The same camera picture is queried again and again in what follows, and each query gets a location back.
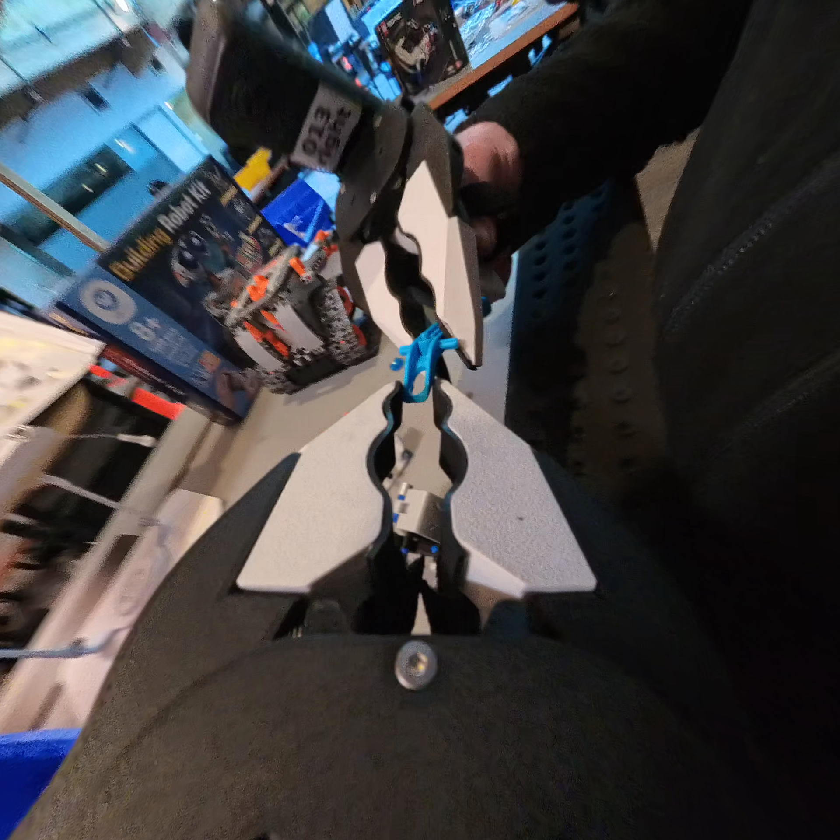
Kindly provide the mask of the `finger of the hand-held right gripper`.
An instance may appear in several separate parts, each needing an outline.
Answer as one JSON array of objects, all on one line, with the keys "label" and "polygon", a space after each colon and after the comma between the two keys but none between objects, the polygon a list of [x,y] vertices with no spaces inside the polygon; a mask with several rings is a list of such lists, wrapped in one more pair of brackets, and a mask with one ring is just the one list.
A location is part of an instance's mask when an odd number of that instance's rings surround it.
[{"label": "finger of the hand-held right gripper", "polygon": [[483,362],[480,266],[472,227],[447,209],[444,189],[423,161],[407,181],[397,212],[401,232],[417,247],[421,278],[430,287],[437,321],[472,370]]},{"label": "finger of the hand-held right gripper", "polygon": [[434,324],[434,294],[422,276],[415,238],[389,236],[364,244],[354,267],[365,310],[395,347],[410,344]]}]

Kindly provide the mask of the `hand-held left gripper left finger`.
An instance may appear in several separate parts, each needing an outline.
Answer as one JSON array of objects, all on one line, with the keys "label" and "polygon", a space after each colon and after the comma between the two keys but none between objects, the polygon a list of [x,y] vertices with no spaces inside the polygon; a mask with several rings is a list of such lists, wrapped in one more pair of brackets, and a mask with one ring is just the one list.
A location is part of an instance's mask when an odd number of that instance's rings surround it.
[{"label": "hand-held left gripper left finger", "polygon": [[403,387],[389,382],[306,444],[238,574],[246,592],[310,595],[392,528]]}]

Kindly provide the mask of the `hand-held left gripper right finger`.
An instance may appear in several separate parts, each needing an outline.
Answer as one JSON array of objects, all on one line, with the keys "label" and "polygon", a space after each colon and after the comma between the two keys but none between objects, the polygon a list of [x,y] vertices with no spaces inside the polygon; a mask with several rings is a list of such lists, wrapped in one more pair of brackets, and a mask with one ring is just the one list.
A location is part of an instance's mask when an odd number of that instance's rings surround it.
[{"label": "hand-held left gripper right finger", "polygon": [[434,412],[456,584],[473,599],[593,593],[595,574],[532,448],[447,381],[434,386]]}]

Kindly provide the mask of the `light blue plastic strip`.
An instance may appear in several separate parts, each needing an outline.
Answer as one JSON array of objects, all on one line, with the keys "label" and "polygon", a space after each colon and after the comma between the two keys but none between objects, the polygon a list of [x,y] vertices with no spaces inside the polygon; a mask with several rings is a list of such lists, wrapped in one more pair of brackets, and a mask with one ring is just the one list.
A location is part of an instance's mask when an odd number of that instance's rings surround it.
[{"label": "light blue plastic strip", "polygon": [[438,380],[449,382],[443,355],[458,348],[459,341],[449,337],[438,323],[421,332],[410,344],[400,347],[403,402],[425,403]]}]

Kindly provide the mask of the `grey block module blue pin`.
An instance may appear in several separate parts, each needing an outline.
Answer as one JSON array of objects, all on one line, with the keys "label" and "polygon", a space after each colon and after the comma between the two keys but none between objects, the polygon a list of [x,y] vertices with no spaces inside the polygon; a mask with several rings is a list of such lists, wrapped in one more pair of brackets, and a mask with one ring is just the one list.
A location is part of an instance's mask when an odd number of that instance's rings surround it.
[{"label": "grey block module blue pin", "polygon": [[403,482],[393,504],[393,531],[409,560],[436,560],[441,541],[444,501]]}]

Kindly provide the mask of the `person's right hand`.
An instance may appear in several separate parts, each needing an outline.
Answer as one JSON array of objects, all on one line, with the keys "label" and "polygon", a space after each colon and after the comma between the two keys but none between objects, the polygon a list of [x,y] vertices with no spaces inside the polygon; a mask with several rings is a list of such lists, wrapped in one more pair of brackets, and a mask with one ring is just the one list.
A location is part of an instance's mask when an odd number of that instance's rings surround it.
[{"label": "person's right hand", "polygon": [[[477,122],[458,131],[455,138],[463,153],[464,185],[489,185],[514,200],[519,199],[522,162],[515,138],[496,122]],[[509,248],[501,250],[498,240],[497,215],[472,216],[476,248],[483,264],[493,270],[506,286],[512,266]]]}]

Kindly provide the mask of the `yellow plastic bin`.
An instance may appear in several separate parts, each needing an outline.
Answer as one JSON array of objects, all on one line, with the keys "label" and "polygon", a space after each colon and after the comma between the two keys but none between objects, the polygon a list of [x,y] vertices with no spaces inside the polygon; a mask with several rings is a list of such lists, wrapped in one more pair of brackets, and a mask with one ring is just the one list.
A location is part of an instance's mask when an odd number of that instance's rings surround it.
[{"label": "yellow plastic bin", "polygon": [[259,147],[236,172],[234,180],[237,185],[247,193],[255,190],[271,173],[270,159],[271,150]]}]

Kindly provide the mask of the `grey orange tracked toy robot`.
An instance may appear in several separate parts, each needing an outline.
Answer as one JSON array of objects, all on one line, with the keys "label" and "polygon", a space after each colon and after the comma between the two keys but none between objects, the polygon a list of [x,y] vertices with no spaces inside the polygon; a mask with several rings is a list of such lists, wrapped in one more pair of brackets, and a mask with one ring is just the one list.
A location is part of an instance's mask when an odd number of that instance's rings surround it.
[{"label": "grey orange tracked toy robot", "polygon": [[344,283],[335,229],[283,248],[223,292],[215,311],[274,394],[303,391],[380,348],[380,331]]}]

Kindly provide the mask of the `blue plastic storage bin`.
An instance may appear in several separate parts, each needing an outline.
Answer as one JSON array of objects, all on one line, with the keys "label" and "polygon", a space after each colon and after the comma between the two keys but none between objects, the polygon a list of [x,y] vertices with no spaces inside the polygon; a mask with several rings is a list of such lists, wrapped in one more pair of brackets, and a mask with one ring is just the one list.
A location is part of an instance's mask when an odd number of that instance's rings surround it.
[{"label": "blue plastic storage bin", "polygon": [[308,247],[334,223],[327,201],[305,180],[298,178],[261,209],[263,218],[284,245]]}]

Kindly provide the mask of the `dark toy set box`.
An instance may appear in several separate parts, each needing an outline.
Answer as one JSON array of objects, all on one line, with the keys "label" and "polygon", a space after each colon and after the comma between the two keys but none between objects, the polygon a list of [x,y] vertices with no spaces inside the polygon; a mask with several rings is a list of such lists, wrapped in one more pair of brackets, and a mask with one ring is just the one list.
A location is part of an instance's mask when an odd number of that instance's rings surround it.
[{"label": "dark toy set box", "polygon": [[404,94],[424,95],[469,65],[450,1],[402,1],[381,13],[374,33]]}]

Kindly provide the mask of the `white zip tie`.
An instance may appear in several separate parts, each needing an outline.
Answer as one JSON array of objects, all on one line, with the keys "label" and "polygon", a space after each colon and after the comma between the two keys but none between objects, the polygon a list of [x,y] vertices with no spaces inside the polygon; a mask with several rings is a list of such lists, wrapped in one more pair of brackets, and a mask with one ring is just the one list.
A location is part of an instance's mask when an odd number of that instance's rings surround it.
[{"label": "white zip tie", "polygon": [[33,443],[42,438],[50,441],[115,440],[123,444],[138,445],[144,448],[154,448],[158,444],[158,438],[151,435],[126,433],[64,434],[50,427],[16,426],[1,434],[3,442],[15,442],[17,444]]},{"label": "white zip tie", "polygon": [[68,479],[47,474],[40,475],[34,487],[37,490],[45,488],[60,490],[83,500],[95,502],[113,511],[128,513],[137,518],[141,527],[156,527],[161,525],[161,520],[154,513],[145,511],[129,503],[127,496],[120,500],[113,500],[82,486],[75,485]]}]

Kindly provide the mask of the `dark red robot kit box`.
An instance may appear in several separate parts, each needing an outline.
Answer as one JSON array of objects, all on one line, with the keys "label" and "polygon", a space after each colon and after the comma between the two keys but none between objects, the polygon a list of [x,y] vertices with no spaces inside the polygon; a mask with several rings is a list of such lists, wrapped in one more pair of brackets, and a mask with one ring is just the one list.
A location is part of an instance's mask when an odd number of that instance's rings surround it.
[{"label": "dark red robot kit box", "polygon": [[174,421],[182,414],[186,408],[184,392],[166,384],[159,375],[152,372],[148,363],[57,308],[42,310],[40,315],[56,327],[103,344],[99,361],[92,365],[91,373],[110,391],[125,396],[168,421]]}]

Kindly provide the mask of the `blue tipped zip tie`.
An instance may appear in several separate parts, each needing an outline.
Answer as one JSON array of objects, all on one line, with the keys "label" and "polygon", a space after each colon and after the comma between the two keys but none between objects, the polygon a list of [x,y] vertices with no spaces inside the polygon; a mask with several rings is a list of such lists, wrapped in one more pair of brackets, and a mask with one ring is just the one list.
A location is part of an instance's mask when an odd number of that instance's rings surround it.
[{"label": "blue tipped zip tie", "polygon": [[63,647],[2,647],[1,661],[16,662],[26,659],[75,659],[95,655],[102,651],[108,640],[87,644],[83,639]]}]

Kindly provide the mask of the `white instruction sheet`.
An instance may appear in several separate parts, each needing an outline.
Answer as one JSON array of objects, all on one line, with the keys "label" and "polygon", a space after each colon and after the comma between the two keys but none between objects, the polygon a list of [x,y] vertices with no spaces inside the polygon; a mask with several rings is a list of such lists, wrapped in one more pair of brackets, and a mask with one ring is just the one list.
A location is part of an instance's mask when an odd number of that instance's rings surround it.
[{"label": "white instruction sheet", "polygon": [[76,385],[105,342],[1,313],[1,438],[11,439]]}]

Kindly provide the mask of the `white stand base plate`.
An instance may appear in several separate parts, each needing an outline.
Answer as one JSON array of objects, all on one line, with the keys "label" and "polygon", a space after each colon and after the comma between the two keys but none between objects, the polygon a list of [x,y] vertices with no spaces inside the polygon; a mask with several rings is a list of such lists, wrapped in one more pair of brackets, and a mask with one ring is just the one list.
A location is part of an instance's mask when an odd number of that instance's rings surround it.
[{"label": "white stand base plate", "polygon": [[217,498],[174,490],[112,576],[77,638],[82,656],[60,660],[34,729],[79,729],[88,719],[120,648],[165,577],[224,512]]}]

